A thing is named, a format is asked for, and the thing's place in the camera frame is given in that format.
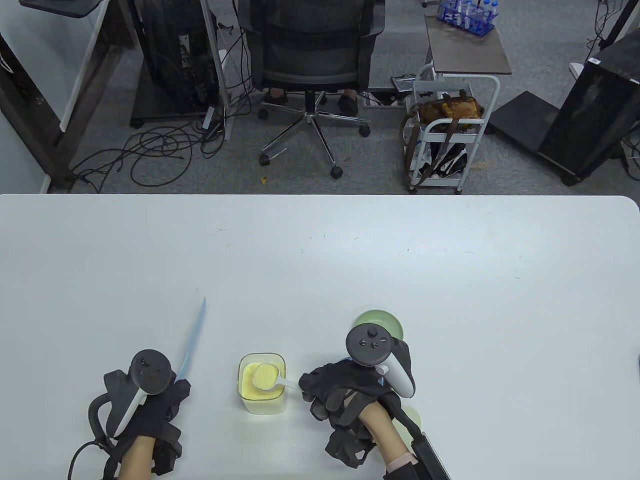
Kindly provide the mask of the person's left hand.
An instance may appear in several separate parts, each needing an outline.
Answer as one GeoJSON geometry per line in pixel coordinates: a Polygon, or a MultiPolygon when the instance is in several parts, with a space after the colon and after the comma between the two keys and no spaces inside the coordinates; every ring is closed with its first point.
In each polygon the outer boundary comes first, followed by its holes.
{"type": "Polygon", "coordinates": [[[116,436],[110,457],[119,466],[119,480],[150,480],[171,473],[182,457],[181,430],[172,424],[180,404],[191,393],[187,379],[172,379],[162,393],[138,406],[123,432],[116,436]]]}

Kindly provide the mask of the person's right hand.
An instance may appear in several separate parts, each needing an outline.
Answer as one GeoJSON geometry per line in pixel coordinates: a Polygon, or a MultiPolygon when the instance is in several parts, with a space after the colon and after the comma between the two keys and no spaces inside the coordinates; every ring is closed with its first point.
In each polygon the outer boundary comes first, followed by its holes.
{"type": "Polygon", "coordinates": [[[329,421],[336,430],[359,431],[365,428],[360,416],[366,407],[377,403],[390,419],[402,409],[400,396],[380,380],[375,368],[341,359],[302,374],[298,386],[315,420],[329,421]]]}

